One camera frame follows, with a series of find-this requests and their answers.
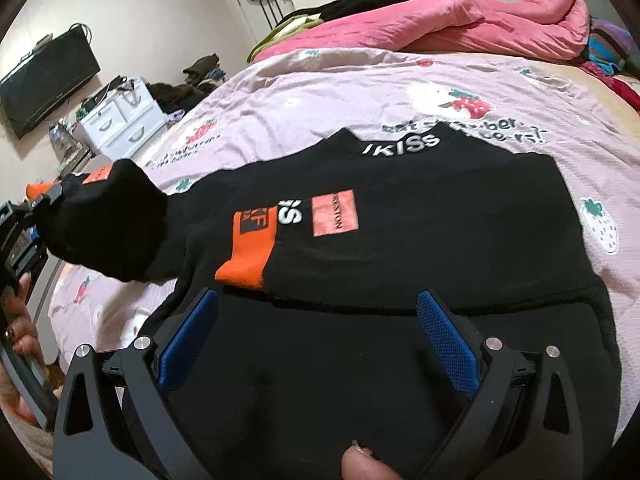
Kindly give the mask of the left hand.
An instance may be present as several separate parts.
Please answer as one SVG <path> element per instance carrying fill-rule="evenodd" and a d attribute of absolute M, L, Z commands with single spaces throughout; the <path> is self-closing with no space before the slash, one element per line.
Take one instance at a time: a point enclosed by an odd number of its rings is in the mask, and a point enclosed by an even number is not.
<path fill-rule="evenodd" d="M 1 301 L 2 308 L 10 317 L 9 327 L 3 337 L 17 354 L 33 356 L 40 366 L 44 366 L 38 332 L 26 307 L 31 280 L 32 274 L 23 274 L 18 282 L 17 292 L 11 292 Z M 4 367 L 1 367 L 1 406 L 10 415 L 24 420 L 30 426 L 38 427 L 36 416 L 15 389 Z"/>

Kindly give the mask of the right hand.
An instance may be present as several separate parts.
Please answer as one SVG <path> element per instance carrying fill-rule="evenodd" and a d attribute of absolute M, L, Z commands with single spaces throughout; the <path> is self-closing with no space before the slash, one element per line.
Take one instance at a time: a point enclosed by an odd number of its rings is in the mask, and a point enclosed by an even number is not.
<path fill-rule="evenodd" d="M 353 440 L 341 461 L 344 480 L 401 480 L 401 476 L 390 466 L 378 460 L 370 448 Z"/>

